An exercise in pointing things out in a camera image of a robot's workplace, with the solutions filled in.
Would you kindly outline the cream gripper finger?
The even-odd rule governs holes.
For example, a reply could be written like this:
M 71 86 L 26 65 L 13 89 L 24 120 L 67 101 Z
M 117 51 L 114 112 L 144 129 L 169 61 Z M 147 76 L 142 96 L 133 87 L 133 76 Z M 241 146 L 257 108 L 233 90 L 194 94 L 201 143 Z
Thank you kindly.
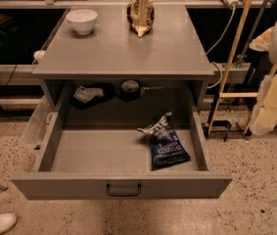
M 268 51 L 271 43 L 272 27 L 256 37 L 249 44 L 249 48 L 258 52 Z
M 254 106 L 250 131 L 255 135 L 269 133 L 277 125 L 277 74 L 266 75 L 258 91 Z

